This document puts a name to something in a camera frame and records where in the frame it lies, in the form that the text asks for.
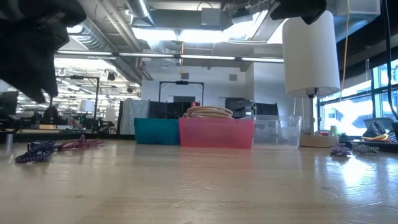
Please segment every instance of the wooden table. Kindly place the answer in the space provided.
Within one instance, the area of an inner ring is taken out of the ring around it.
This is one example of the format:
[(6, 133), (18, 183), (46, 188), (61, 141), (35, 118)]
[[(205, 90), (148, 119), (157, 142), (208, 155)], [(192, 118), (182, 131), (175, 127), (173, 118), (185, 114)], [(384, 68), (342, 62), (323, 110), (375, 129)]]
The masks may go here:
[[(15, 144), (16, 154), (25, 144)], [(0, 151), (2, 224), (397, 223), (398, 157), (106, 141), (15, 164)]]

